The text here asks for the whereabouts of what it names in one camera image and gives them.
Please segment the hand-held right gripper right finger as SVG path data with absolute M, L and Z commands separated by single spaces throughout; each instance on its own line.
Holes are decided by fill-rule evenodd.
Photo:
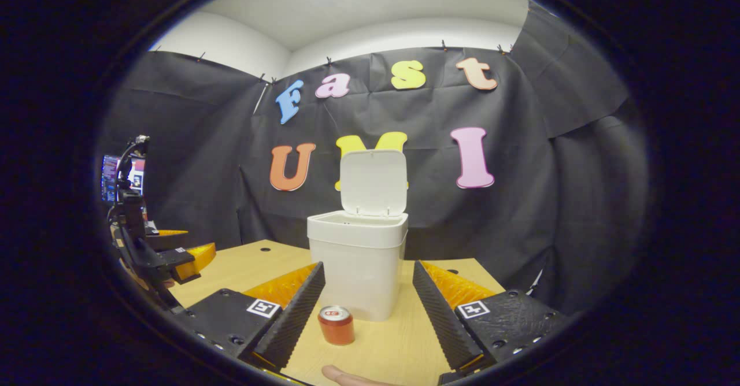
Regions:
M 568 317 L 519 289 L 494 293 L 425 261 L 412 283 L 451 368 L 468 376 L 534 348 Z

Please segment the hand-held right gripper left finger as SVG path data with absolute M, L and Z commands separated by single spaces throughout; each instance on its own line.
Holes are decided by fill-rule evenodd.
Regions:
M 244 293 L 219 289 L 175 320 L 223 354 L 280 373 L 324 286 L 324 265 L 315 262 Z

